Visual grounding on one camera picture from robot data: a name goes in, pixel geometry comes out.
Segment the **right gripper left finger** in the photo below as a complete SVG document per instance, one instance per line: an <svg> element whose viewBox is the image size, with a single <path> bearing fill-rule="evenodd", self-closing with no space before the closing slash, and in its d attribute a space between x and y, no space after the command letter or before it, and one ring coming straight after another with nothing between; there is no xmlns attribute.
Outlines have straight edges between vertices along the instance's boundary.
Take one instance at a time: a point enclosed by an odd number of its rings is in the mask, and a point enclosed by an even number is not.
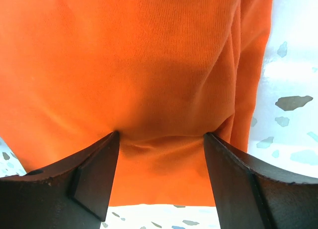
<svg viewBox="0 0 318 229"><path fill-rule="evenodd" d="M3 229L98 229L105 221L119 133L24 176L0 180Z"/></svg>

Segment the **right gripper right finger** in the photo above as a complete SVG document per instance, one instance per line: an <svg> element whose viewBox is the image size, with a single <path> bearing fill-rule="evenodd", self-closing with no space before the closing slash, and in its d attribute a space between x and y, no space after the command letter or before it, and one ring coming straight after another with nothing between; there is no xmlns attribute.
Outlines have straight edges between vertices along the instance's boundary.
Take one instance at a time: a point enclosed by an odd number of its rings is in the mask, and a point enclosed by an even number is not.
<svg viewBox="0 0 318 229"><path fill-rule="evenodd" d="M212 133L204 153L222 229L317 229L318 180L236 149Z"/></svg>

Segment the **orange t shirt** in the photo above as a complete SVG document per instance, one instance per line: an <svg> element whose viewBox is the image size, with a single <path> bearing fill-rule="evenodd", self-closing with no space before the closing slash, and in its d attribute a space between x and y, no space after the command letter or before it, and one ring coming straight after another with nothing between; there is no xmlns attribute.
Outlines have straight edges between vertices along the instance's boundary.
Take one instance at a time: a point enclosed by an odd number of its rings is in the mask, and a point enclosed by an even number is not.
<svg viewBox="0 0 318 229"><path fill-rule="evenodd" d="M0 0L0 136L26 171L113 131L110 206L215 204L203 150L247 150L273 0Z"/></svg>

